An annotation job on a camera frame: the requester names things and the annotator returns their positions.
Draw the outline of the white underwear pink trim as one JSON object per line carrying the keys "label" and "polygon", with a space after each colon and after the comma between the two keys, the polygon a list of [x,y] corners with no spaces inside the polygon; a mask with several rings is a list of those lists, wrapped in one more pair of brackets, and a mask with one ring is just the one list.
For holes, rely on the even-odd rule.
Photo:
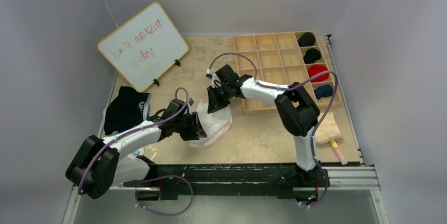
{"label": "white underwear pink trim", "polygon": [[208,148],[217,142],[232,126],[232,112],[229,106],[216,111],[207,113],[208,101],[200,100],[196,108],[200,123],[207,134],[206,137],[200,137],[199,140],[189,141],[191,148]]}

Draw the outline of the white whiteboard yellow frame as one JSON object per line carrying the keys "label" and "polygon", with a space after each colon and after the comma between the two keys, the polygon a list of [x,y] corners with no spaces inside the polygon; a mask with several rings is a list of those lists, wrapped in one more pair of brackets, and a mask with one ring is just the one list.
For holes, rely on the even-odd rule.
{"label": "white whiteboard yellow frame", "polygon": [[155,84],[189,50],[158,2],[99,41],[97,48],[138,92]]}

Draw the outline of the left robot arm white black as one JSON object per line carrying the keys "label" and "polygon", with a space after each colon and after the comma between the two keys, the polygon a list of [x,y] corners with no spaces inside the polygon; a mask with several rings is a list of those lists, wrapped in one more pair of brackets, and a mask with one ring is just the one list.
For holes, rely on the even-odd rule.
{"label": "left robot arm white black", "polygon": [[197,112],[189,111],[189,104],[173,99],[166,109],[140,124],[114,136],[87,137],[65,176],[77,186],[79,195],[92,199],[104,195],[110,187],[129,181],[139,181],[149,187],[157,181],[153,164],[143,157],[132,161],[124,158],[134,151],[178,134],[184,141],[206,138]]}

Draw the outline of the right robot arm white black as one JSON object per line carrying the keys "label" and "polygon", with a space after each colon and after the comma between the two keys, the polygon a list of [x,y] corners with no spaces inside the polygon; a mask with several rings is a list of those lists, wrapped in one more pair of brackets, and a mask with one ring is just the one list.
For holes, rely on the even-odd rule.
{"label": "right robot arm white black", "polygon": [[307,186],[316,180],[316,143],[312,131],[318,123],[320,109],[306,89],[298,82],[292,85],[273,85],[251,75],[239,76],[231,66],[216,72],[207,69],[212,85],[207,88],[208,113],[226,108],[231,98],[253,99],[274,106],[284,128],[294,137],[297,181]]}

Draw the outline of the white blue patterned underwear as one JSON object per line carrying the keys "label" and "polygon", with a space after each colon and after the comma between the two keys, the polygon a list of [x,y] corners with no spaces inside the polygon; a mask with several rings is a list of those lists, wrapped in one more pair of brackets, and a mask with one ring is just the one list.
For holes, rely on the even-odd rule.
{"label": "white blue patterned underwear", "polygon": [[136,159],[138,156],[140,155],[144,155],[144,147],[139,148],[135,151],[133,151],[132,153],[130,153],[129,155],[127,155],[127,157],[131,160]]}

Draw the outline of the black underwear white waistband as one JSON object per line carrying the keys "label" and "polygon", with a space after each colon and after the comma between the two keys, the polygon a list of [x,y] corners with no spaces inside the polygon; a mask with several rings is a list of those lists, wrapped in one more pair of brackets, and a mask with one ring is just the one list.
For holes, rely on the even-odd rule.
{"label": "black underwear white waistband", "polygon": [[150,100],[150,93],[140,93],[132,87],[121,86],[118,96],[105,109],[104,134],[121,133],[146,120]]}

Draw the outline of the red rolled underwear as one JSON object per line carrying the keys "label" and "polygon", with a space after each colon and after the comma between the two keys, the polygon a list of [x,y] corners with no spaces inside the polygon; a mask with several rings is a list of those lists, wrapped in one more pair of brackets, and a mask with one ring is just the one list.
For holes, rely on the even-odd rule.
{"label": "red rolled underwear", "polygon": [[[328,71],[328,68],[323,65],[323,64],[315,64],[309,67],[308,69],[308,75],[309,77],[313,77],[321,72],[325,72]],[[313,80],[311,80],[311,82],[316,83],[316,82],[324,82],[327,81],[329,79],[329,73],[326,74],[322,74],[316,78],[314,78]]]}

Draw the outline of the black rolled underwear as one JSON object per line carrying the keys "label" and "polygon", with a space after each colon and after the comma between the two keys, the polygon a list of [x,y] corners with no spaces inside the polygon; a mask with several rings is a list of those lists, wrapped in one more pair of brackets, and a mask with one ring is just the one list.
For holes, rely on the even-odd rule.
{"label": "black rolled underwear", "polygon": [[299,47],[314,46],[316,38],[313,33],[305,32],[300,38],[297,39]]}
{"label": "black rolled underwear", "polygon": [[306,51],[303,56],[303,60],[305,64],[313,64],[316,61],[320,60],[322,57],[321,52],[316,48],[310,48]]}

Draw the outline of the navy blue rolled underwear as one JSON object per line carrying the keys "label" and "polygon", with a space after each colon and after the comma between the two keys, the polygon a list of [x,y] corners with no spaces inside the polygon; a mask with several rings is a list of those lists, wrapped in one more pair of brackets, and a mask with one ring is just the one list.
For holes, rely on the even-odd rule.
{"label": "navy blue rolled underwear", "polygon": [[329,84],[321,85],[314,89],[314,94],[318,100],[328,98],[334,94],[334,88]]}

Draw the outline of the black rolled underwear back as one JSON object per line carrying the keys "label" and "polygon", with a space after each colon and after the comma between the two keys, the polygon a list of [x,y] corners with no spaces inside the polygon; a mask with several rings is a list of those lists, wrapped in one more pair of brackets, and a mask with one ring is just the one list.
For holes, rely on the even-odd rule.
{"label": "black rolled underwear back", "polygon": [[316,38],[313,33],[305,32],[300,38],[297,39],[299,47],[314,46]]}

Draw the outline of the cream beige underwear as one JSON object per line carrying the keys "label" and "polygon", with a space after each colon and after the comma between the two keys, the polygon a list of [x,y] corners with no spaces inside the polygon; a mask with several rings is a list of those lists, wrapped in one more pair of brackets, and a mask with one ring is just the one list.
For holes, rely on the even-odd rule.
{"label": "cream beige underwear", "polygon": [[316,130],[315,142],[317,145],[320,145],[328,143],[331,140],[342,142],[344,141],[344,138],[335,120],[334,113],[328,112]]}

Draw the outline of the wooden compartment organizer tray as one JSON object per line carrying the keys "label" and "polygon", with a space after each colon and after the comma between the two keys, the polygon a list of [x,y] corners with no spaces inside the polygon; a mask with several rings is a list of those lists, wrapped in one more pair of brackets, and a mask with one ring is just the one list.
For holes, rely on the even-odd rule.
{"label": "wooden compartment organizer tray", "polygon": [[[305,32],[314,34],[314,46],[299,47],[297,39]],[[237,35],[233,41],[235,52],[245,56],[236,58],[236,72],[239,75],[256,75],[264,82],[291,85],[308,79],[308,69],[312,65],[330,67],[323,52],[323,44],[314,31]],[[303,56],[310,48],[318,49],[322,57],[313,64],[305,64]]]}

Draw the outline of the pink yellow marker pen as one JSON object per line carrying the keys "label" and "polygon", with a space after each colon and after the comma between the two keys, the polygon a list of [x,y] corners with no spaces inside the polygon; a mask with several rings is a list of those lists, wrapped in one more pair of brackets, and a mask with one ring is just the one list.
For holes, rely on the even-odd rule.
{"label": "pink yellow marker pen", "polygon": [[330,145],[331,145],[331,147],[332,147],[334,153],[336,154],[338,160],[340,161],[340,163],[341,163],[342,165],[347,165],[348,162],[347,162],[347,160],[345,159],[343,153],[341,152],[341,149],[339,148],[339,146],[338,146],[336,140],[330,140],[329,143],[330,143]]}

